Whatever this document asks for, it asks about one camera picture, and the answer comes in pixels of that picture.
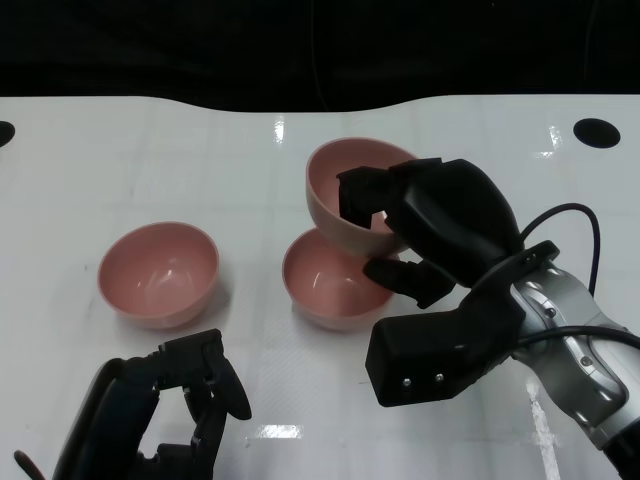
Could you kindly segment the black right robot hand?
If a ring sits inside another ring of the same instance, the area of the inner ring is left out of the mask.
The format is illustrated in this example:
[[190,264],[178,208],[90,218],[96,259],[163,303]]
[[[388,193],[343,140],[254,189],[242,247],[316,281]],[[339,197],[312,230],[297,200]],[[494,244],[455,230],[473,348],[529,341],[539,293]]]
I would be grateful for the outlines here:
[[387,169],[362,166],[336,177],[342,219],[368,227],[373,216],[383,212],[386,226],[421,258],[418,263],[373,258],[364,274],[414,299],[421,309],[457,285],[473,287],[523,249],[506,198],[480,168],[464,159],[418,159]]

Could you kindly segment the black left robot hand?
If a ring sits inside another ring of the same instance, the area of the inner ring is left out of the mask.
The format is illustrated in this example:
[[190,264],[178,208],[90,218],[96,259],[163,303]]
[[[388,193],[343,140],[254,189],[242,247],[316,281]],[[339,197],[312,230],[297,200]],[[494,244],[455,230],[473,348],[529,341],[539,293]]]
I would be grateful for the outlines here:
[[[179,388],[195,430],[187,445],[139,450],[164,390]],[[96,374],[56,465],[57,479],[210,479],[226,420],[248,420],[244,387],[211,329],[114,358]]]

